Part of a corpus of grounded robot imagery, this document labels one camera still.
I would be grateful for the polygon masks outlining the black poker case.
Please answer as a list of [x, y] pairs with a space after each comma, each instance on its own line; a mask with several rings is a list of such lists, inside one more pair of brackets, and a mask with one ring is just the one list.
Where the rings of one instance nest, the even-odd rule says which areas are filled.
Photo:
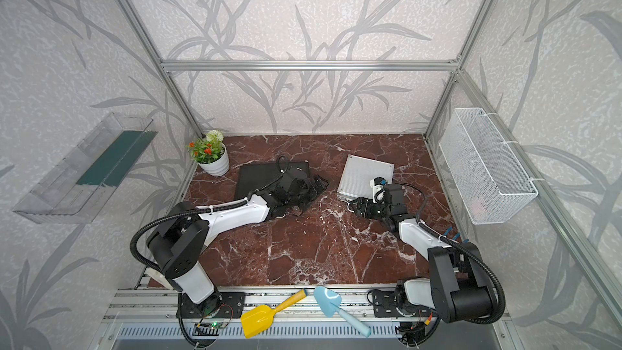
[[241, 166], [233, 198], [243, 199], [249, 192], [266, 186], [281, 175], [286, 169], [284, 164], [250, 163]]

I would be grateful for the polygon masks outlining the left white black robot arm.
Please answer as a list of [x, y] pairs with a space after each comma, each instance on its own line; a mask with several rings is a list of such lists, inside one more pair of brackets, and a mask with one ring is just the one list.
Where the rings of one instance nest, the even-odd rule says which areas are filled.
[[328, 186], [329, 181], [319, 175], [282, 169], [277, 178], [243, 199], [207, 207], [180, 203], [168, 215], [136, 231], [130, 252], [163, 275], [178, 293], [200, 305], [217, 294], [199, 263], [203, 248], [224, 232], [283, 217], [292, 207], [304, 211]]

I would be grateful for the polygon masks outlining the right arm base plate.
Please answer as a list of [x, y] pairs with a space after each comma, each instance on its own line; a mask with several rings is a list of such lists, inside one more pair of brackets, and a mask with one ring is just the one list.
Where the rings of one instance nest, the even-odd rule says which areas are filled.
[[428, 317], [433, 305], [410, 302], [403, 288], [391, 291], [372, 289], [366, 294], [367, 301], [374, 309], [375, 318], [416, 318]]

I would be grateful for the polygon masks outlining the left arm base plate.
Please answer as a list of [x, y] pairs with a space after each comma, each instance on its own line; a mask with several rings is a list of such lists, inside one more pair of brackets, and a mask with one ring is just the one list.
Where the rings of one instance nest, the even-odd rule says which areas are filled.
[[182, 319], [239, 319], [243, 314], [244, 292], [215, 291], [205, 301], [193, 303], [187, 294], [180, 295], [176, 317]]

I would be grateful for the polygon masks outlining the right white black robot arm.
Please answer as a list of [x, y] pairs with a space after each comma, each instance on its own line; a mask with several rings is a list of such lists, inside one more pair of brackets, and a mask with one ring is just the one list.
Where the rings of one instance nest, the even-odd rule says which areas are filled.
[[372, 182], [372, 197], [348, 203], [357, 216], [378, 220], [429, 263], [426, 285], [404, 284], [407, 301], [435, 309], [443, 322], [487, 325], [500, 320], [506, 308], [501, 282], [484, 262], [477, 246], [436, 232], [422, 219], [428, 203], [424, 191], [410, 184]]

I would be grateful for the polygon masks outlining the silver aluminium poker case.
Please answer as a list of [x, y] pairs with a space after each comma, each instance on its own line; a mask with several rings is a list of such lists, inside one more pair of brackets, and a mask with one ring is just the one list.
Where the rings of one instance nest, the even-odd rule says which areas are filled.
[[374, 179], [384, 178], [392, 183], [395, 165], [364, 157], [349, 155], [337, 188], [337, 198], [350, 202], [359, 197], [374, 197]]

